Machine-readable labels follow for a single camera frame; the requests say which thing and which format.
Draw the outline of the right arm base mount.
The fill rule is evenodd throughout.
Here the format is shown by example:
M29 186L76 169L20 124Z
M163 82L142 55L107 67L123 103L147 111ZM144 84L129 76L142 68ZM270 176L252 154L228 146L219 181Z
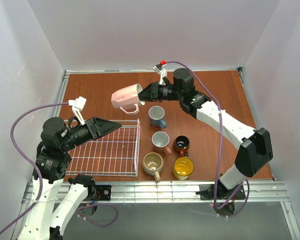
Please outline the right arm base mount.
M201 200L213 200L214 199L214 184L200 184L199 191L196 191L195 194L200 196ZM236 187L232 189L227 189L224 186L221 186L219 183L217 186L217 200L226 200L230 197L232 193L235 192ZM238 191L234 195L235 200L245 200L246 193L244 187L241 185Z

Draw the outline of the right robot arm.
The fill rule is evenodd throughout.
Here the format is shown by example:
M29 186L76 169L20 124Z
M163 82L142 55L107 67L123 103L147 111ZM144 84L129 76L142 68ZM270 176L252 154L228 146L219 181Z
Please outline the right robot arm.
M270 133L263 127L254 129L243 124L218 107L216 101L197 91L190 70L176 69L173 82L170 82L162 65L158 64L153 69L160 75L160 80L150 83L138 94L141 101L177 101L185 113L221 133L221 137L238 150L234 165L218 179L219 192L236 188L273 159Z

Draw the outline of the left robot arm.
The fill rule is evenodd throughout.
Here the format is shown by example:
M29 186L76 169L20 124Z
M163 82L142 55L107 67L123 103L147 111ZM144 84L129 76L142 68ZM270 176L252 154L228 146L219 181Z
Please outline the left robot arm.
M91 176L79 174L69 179L70 188L62 202L55 207L59 188L71 163L69 152L91 140L97 140L121 128L118 122L93 117L66 125L60 117L46 120L42 126L41 142L37 147L33 173L31 202L34 207L26 215L20 240L61 240L70 219L80 203L97 196L96 183Z

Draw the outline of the pink faceted mug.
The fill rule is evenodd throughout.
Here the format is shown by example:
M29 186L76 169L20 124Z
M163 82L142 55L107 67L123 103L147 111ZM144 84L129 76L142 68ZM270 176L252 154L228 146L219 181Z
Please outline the pink faceted mug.
M120 109L127 115L136 115L145 101L138 94L143 90L140 84L133 84L119 89L111 95L111 103L115 109Z

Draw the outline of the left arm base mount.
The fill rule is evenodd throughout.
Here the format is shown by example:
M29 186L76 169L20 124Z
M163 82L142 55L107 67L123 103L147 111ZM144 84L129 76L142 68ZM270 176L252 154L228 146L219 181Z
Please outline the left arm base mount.
M109 201L111 199L111 185L95 185L88 187L88 195L86 201Z

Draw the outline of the blue floral mug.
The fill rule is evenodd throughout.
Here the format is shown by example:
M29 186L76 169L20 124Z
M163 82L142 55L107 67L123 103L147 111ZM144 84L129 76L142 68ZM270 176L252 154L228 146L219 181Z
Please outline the blue floral mug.
M152 106L148 111L148 116L152 126L163 129L167 127L167 123L164 121L165 110L161 106Z

